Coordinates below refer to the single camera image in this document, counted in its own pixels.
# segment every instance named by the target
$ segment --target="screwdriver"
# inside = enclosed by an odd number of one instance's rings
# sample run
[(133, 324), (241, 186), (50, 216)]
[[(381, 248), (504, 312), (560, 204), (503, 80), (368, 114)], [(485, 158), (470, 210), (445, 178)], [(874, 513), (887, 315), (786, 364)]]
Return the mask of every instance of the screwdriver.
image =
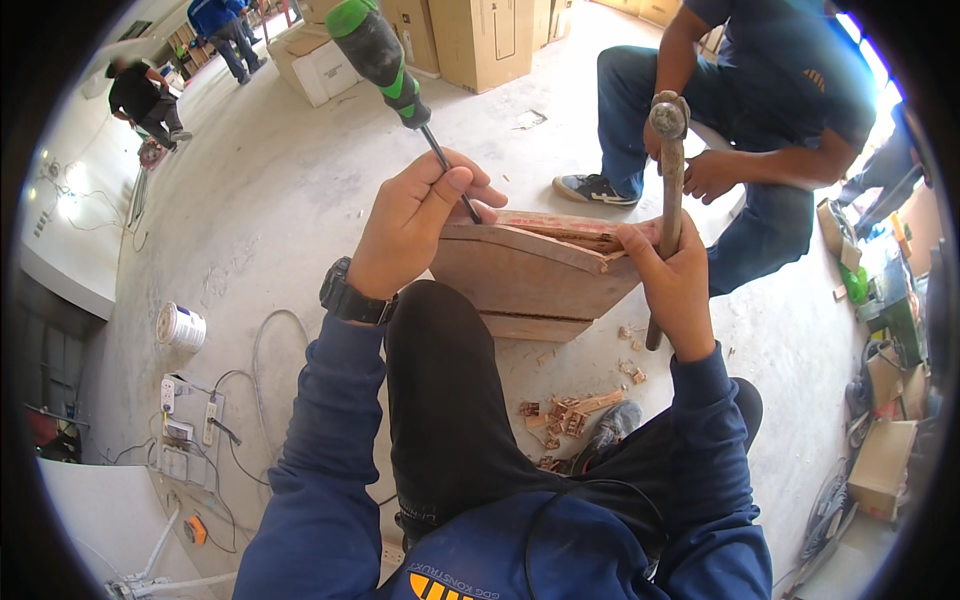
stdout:
[[(326, 30), (357, 73), (380, 89), (384, 103), (396, 111), (404, 127), (423, 133), (444, 171), (449, 171), (444, 150), (427, 127), (430, 108), (420, 101), (420, 83), (407, 71), (403, 46), (377, 11), (376, 1), (344, 0), (330, 9), (325, 21)], [(460, 199), (473, 223), (480, 225), (467, 194)]]

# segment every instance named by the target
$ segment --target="concrete floor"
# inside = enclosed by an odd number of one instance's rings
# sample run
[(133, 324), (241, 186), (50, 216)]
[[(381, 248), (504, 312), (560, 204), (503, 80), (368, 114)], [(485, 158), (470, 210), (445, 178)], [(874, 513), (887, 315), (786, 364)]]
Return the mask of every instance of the concrete floor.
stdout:
[[(550, 181), (558, 174), (599, 169), (597, 54), (617, 44), (657, 46), (660, 33), (644, 21), (580, 3), (570, 38), (537, 52), (526, 77), (480, 96), (421, 79), (422, 97), (434, 111), (434, 134), (484, 167), (510, 196), (511, 208), (622, 221), (654, 217), (661, 207), (656, 166), (648, 169), (646, 196), (630, 212), (569, 203), (554, 195)], [(266, 55), (262, 43), (256, 50)], [(516, 117), (531, 108), (547, 121), (531, 130), (515, 129)], [(317, 293), (326, 269), (353, 252), (380, 183), (427, 149), (418, 134), (399, 125), (372, 85), (359, 84), (311, 108), (271, 65), (240, 87), (216, 59), (183, 94), (180, 116), (196, 137), (150, 176), (137, 244), (147, 231), (149, 237), (142, 252), (133, 250), (130, 236), (124, 241), (116, 308), (91, 353), (102, 357), (91, 361), (84, 378), (82, 419), (94, 424), (96, 445), (114, 453), (149, 435), (148, 419), (156, 411), (165, 372), (186, 369), (212, 385), (222, 372), (249, 369), (256, 331), (280, 307), (299, 313), (316, 335), (324, 314)], [(687, 144), (688, 156), (703, 148), (695, 136)], [(707, 244), (729, 222), (738, 194), (734, 189), (712, 206), (684, 202)], [(843, 391), (854, 375), (864, 333), (849, 304), (831, 296), (841, 283), (835, 262), (815, 228), (809, 255), (710, 305), (731, 375), (753, 381), (764, 398), (763, 424), (749, 458), (775, 578), (793, 566), (814, 496), (845, 450)], [(199, 353), (156, 343), (157, 311), (168, 300), (206, 317)], [(632, 359), (648, 374), (646, 382), (627, 392), (642, 405), (645, 419), (670, 404), (669, 346), (636, 352), (617, 339), (621, 325), (644, 326), (648, 315), (637, 288), (569, 344), (497, 341), (508, 413), (524, 452), (538, 457), (542, 447), (516, 416), (521, 401), (612, 390), (628, 382), (617, 370), (621, 358)], [(299, 329), (287, 317), (267, 326), (260, 361), (273, 446), (284, 439), (303, 349)], [(541, 366), (537, 359), (544, 354), (548, 359)], [(237, 455), (259, 473), (270, 459), (252, 388), (234, 377), (222, 389), (228, 395), (226, 423), (245, 442)], [(385, 391), (380, 394), (384, 405)], [(554, 454), (577, 449), (567, 441)], [(143, 462), (142, 452), (129, 453), (123, 462)], [(386, 423), (374, 456), (381, 479), (370, 493), (381, 500), (394, 492)], [(91, 460), (97, 460), (95, 453)], [(238, 523), (255, 529), (266, 491), (229, 458), (220, 460), (220, 471), (223, 497)], [(162, 494), (169, 483), (155, 480)], [(393, 543), (399, 542), (396, 510), (392, 502), (381, 512), (384, 540)], [(228, 524), (215, 518), (205, 522), (217, 541), (229, 543)], [(250, 535), (241, 529), (238, 547)], [(204, 576), (239, 564), (239, 554), (210, 544), (186, 547)], [(218, 593), (226, 596), (228, 586), (221, 588)]]

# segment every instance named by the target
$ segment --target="blue sweatshirt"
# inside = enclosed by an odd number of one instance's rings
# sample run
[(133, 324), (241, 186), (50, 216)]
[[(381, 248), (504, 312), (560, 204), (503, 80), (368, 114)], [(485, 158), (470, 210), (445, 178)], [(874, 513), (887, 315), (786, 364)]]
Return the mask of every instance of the blue sweatshirt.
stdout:
[[(528, 598), (526, 532), (552, 492), (521, 493), (474, 509), (424, 537), (380, 589), (376, 394), (386, 367), (384, 327), (327, 315), (306, 351), (274, 496), (247, 547), (234, 600)], [(636, 537), (607, 509), (564, 496), (531, 541), (541, 599), (770, 598), (772, 566), (753, 505), (746, 426), (718, 345), (702, 361), (671, 363), (676, 496), (663, 511), (670, 541), (655, 583)]]
[(244, 8), (240, 0), (193, 0), (186, 9), (186, 18), (197, 33), (210, 38)]

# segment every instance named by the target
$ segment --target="white pipe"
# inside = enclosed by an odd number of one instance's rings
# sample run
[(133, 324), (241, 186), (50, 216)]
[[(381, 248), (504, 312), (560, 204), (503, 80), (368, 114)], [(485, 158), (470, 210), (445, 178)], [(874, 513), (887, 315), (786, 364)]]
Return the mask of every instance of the white pipe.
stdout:
[(154, 553), (150, 555), (150, 560), (147, 561), (147, 568), (143, 570), (142, 573), (137, 573), (133, 576), (134, 579), (147, 579), (150, 577), (150, 571), (154, 570), (154, 563), (156, 563), (156, 558), (160, 556), (160, 549), (163, 548), (163, 543), (167, 541), (167, 536), (170, 535), (170, 530), (174, 528), (174, 521), (177, 520), (177, 516), (180, 515), (180, 499), (177, 498), (177, 509), (174, 511), (173, 516), (170, 517), (170, 520), (167, 521), (167, 526), (163, 530), (163, 534), (160, 536), (160, 539), (156, 541), (156, 546), (154, 546)]
[(134, 589), (133, 596), (139, 598), (164, 591), (174, 591), (185, 588), (199, 588), (200, 586), (212, 586), (214, 584), (222, 584), (223, 582), (233, 581), (236, 578), (237, 572), (233, 571), (232, 573), (227, 573), (226, 575), (217, 575), (215, 577), (207, 577), (205, 579), (195, 579), (194, 581), (179, 581), (171, 584), (153, 584), (144, 588)]

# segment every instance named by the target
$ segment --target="sneaker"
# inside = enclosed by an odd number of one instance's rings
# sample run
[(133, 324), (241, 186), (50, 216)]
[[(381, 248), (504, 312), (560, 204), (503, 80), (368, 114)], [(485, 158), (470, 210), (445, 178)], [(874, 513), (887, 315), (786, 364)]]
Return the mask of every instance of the sneaker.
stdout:
[(597, 423), (587, 447), (573, 462), (572, 474), (580, 475), (594, 467), (595, 465), (590, 463), (605, 450), (623, 442), (627, 436), (634, 433), (640, 427), (642, 418), (643, 410), (632, 400), (624, 400), (613, 406)]
[(598, 202), (626, 208), (636, 206), (639, 198), (624, 198), (600, 175), (564, 175), (553, 179), (553, 189), (562, 196), (580, 203)]
[(257, 71), (259, 71), (259, 70), (260, 70), (260, 67), (262, 67), (262, 66), (263, 66), (264, 64), (266, 64), (266, 63), (267, 63), (267, 57), (263, 57), (263, 58), (261, 58), (261, 59), (257, 59), (257, 60), (256, 60), (256, 68), (255, 68), (255, 69), (251, 69), (251, 70), (250, 70), (250, 74), (252, 75), (253, 73), (256, 73)]

